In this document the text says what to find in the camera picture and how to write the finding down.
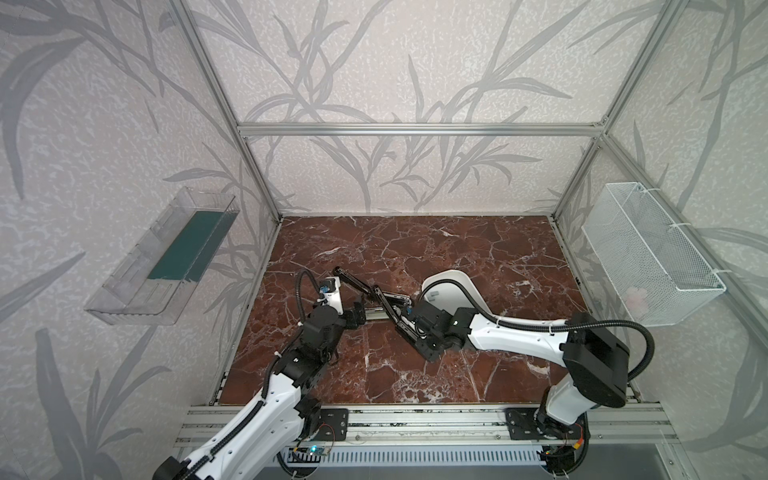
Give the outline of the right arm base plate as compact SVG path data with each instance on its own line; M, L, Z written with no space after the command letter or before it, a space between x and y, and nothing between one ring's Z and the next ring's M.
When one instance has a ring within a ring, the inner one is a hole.
M540 413L538 407L511 407L503 410L511 440L560 441L566 444L590 438L587 417L580 415L571 425L562 424Z

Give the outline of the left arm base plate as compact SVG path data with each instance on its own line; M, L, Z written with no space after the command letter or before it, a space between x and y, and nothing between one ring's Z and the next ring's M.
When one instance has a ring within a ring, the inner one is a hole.
M306 420L300 438L320 442L344 441L349 427L347 408L321 408Z

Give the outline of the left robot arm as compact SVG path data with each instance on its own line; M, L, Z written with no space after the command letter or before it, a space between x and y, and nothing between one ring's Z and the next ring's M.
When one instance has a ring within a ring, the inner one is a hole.
M275 354L254 398L202 447L186 458L169 457L155 479L253 479L289 443L319 427L319 402L311 390L324 375L347 330L366 322L355 302L341 310L315 306L296 335Z

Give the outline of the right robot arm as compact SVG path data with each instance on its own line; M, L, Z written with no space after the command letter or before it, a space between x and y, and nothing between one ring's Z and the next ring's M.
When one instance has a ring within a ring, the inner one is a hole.
M498 317L477 305L449 312L422 300L406 310L400 329L427 360L450 349L500 351L543 359L567 374L544 395L542 423L570 426L596 407L622 408L629 382L650 365L655 340L628 320L598 321L585 312L567 320Z

